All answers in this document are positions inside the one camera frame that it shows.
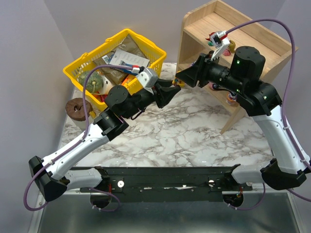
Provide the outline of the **bunny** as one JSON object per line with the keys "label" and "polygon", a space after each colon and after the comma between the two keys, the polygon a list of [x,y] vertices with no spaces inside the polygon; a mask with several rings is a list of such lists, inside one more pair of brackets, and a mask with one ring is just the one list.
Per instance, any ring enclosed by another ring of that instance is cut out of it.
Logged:
{"label": "bunny", "polygon": [[215,83],[211,83],[209,85],[209,87],[210,87],[211,90],[219,90],[220,89],[219,86],[217,84],[215,84]]}
{"label": "bunny", "polygon": [[228,92],[227,97],[226,97],[226,102],[229,105],[233,105],[233,104],[236,104],[236,100],[237,100],[237,94],[233,92]]}

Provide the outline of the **red round toy figure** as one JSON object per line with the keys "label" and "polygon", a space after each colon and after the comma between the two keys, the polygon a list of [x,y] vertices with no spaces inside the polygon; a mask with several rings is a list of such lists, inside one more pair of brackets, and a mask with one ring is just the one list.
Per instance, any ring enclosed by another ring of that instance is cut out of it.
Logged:
{"label": "red round toy figure", "polygon": [[212,32],[209,34],[208,38],[206,38],[207,40],[207,44],[212,47],[212,46],[215,46],[215,42],[214,40],[212,39],[212,36],[215,34],[215,32]]}

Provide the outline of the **olive brown toy figure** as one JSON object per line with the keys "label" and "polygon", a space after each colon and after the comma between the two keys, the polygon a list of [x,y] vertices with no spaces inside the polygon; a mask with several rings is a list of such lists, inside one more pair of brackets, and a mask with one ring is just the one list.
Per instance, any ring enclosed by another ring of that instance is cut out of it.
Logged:
{"label": "olive brown toy figure", "polygon": [[224,56],[231,56],[232,54],[235,53],[235,47],[236,47],[235,42],[233,40],[230,40],[229,42],[230,42],[230,44],[228,45],[228,47],[223,52]]}

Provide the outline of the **yellow duck toy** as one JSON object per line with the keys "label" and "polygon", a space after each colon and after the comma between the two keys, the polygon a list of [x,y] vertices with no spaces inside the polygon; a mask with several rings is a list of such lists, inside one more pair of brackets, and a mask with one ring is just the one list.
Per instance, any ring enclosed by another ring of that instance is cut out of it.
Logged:
{"label": "yellow duck toy", "polygon": [[182,80],[178,79],[178,78],[175,78],[175,79],[172,81],[172,84],[173,84],[174,86],[180,86],[181,88],[185,86],[185,83],[184,83]]}

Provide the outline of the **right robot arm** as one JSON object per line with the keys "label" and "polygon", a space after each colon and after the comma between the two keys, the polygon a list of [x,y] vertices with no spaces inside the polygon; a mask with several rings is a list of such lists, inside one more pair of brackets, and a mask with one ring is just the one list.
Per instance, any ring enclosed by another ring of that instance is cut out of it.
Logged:
{"label": "right robot arm", "polygon": [[270,83],[260,80],[265,57],[250,46],[236,49],[230,67],[200,54],[197,61],[176,74],[190,87],[214,83],[237,95],[237,103],[264,133],[273,159],[253,166],[239,165],[231,172],[237,183],[266,183],[275,190],[299,187],[311,171],[307,154],[299,156],[302,148],[286,119],[282,119],[282,100]]}

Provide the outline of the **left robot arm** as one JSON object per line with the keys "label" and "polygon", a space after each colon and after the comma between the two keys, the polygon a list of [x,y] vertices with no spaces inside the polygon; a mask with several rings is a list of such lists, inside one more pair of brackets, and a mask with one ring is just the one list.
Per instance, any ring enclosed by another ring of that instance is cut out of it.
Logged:
{"label": "left robot arm", "polygon": [[107,108],[86,130],[57,152],[29,161],[32,178],[50,202],[65,191],[77,188],[108,188],[108,174],[101,167],[72,170],[74,165],[98,147],[115,139],[128,128],[126,119],[135,119],[152,103],[166,106],[181,90],[169,80],[158,80],[150,90],[142,88],[131,95],[123,85],[116,85],[105,98]]}

